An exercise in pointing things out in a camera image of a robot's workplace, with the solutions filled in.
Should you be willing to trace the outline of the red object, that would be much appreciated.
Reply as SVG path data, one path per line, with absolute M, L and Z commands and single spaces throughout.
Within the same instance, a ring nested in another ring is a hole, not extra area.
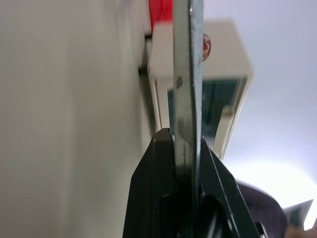
M 149 0 L 151 29 L 159 21 L 170 21 L 173 17 L 173 0 Z

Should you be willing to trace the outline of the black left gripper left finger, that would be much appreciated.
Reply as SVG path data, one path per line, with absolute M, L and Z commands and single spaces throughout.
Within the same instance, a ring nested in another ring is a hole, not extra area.
M 163 128 L 153 135 L 132 175 L 122 238 L 177 238 L 174 166 L 173 140 Z

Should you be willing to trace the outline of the glass toaster oven door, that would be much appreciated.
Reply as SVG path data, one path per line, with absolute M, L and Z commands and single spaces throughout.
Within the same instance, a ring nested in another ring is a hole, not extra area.
M 224 159 L 245 80 L 204 79 L 202 86 L 202 136 L 220 160 Z M 169 128 L 174 135 L 173 79 L 151 85 L 156 130 Z

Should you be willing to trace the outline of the red-brown sausage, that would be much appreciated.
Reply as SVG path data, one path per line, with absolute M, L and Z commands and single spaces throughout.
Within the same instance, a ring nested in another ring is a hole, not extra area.
M 203 34 L 203 61 L 207 60 L 211 53 L 211 38 Z

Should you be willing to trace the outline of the dark grey rounded object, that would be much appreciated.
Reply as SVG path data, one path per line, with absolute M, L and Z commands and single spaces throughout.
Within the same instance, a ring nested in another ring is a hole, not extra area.
M 286 215 L 270 195 L 244 183 L 237 183 L 253 221 L 261 222 L 268 238 L 284 238 L 288 226 Z

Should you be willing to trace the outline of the grey-green angular object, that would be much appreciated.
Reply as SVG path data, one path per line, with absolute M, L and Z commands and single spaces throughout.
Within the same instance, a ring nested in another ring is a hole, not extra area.
M 304 228 L 304 221 L 312 206 L 313 199 L 284 208 L 287 222 L 295 227 Z

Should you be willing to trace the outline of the grey metal tool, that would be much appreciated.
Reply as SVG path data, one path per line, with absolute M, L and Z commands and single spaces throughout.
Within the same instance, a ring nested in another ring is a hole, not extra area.
M 204 0 L 173 0 L 174 152 L 179 233 L 198 238 Z

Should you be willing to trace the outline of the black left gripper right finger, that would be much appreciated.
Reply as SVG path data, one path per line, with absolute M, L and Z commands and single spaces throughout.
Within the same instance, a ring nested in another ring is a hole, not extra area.
M 260 238 L 233 175 L 201 139 L 200 238 Z

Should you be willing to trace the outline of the white box frame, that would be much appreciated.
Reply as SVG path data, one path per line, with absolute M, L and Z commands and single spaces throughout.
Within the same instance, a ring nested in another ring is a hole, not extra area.
M 211 38 L 211 53 L 208 59 L 203 61 L 203 80 L 220 78 L 245 80 L 241 105 L 238 106 L 233 122 L 234 130 L 253 79 L 252 64 L 232 20 L 207 20 L 204 22 L 204 34 Z M 154 80 L 173 79 L 172 35 L 173 27 L 170 21 L 156 23 L 152 33 L 145 35 L 146 44 L 150 47 L 149 62 L 139 68 L 139 73 L 149 78 L 150 89 Z

